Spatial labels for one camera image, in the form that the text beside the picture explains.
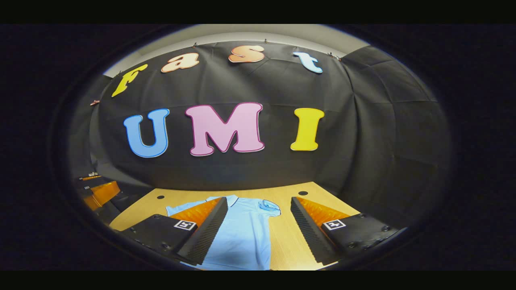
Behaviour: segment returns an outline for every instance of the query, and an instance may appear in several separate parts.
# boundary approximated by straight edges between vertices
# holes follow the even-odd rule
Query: letter i
[[[299,118],[297,138],[291,144],[293,151],[314,151],[319,145],[315,142],[319,119],[324,117],[324,112],[313,108],[299,108],[294,111]]]

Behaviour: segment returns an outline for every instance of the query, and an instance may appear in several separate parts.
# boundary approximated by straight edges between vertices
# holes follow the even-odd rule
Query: letter u
[[[165,117],[170,113],[169,109],[158,109],[150,112],[148,118],[152,120],[154,137],[156,142],[152,146],[143,144],[140,133],[141,115],[131,116],[124,121],[127,129],[127,140],[134,154],[143,158],[154,158],[162,155],[168,147],[167,126]]]

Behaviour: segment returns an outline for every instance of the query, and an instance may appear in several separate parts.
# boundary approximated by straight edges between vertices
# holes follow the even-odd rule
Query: shirt sleeve
[[[196,205],[199,205],[201,203],[205,203],[206,201],[205,200],[201,200],[201,201],[195,201],[195,202],[189,202],[189,203],[185,203],[183,205],[180,205],[180,206],[176,206],[176,207],[166,207],[166,210],[167,210],[167,216],[171,216],[171,215],[175,215],[179,212],[182,212],[184,210],[187,210],[191,207],[194,207]]]
[[[277,217],[281,215],[280,207],[266,199],[260,201],[260,209],[269,216]]]

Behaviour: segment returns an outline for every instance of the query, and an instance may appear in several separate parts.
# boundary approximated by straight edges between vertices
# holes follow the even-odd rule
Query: wooden table
[[[308,195],[300,196],[298,194],[300,191],[306,191]],[[166,206],[175,207],[187,202],[205,200],[208,197],[229,195],[236,195],[241,198],[267,199],[280,207],[281,215],[269,218],[270,267],[272,270],[318,270],[325,267],[322,263],[315,261],[299,230],[290,210],[292,197],[308,199],[348,215],[360,213],[314,182],[232,191],[189,191],[157,188],[124,210],[111,222],[110,226],[115,230],[123,231],[151,215],[167,215]]]

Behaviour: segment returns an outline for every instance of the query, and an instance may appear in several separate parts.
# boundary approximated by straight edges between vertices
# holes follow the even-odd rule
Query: white ceiling
[[[343,57],[368,43],[318,24],[201,24],[162,37],[121,59],[104,74],[114,77],[140,62],[189,46],[222,41],[264,41],[305,47]]]

